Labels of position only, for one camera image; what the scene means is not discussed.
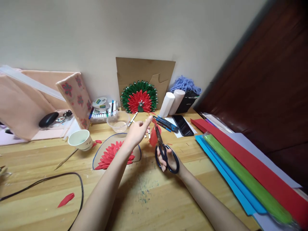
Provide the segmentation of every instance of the wooden door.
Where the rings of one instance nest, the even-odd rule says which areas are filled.
[[[306,1],[277,1],[197,108],[308,188]]]

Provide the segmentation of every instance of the scissor blade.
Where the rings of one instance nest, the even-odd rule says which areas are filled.
[[[163,145],[163,140],[161,138],[161,135],[160,135],[160,132],[159,132],[159,129],[158,129],[157,125],[155,125],[155,131],[156,131],[156,136],[157,136],[158,144],[159,145]]]

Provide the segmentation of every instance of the green paper sheet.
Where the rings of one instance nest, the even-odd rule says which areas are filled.
[[[204,135],[205,141],[217,152],[266,210],[278,221],[292,222],[291,214],[244,168],[211,134]]]

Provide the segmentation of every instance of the smartphone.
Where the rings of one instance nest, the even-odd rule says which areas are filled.
[[[182,136],[193,136],[193,131],[188,126],[188,123],[181,115],[172,116]]]

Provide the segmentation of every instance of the white paper cup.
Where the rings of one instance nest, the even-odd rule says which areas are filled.
[[[82,151],[88,151],[92,148],[93,141],[88,130],[79,130],[70,135],[68,144]]]

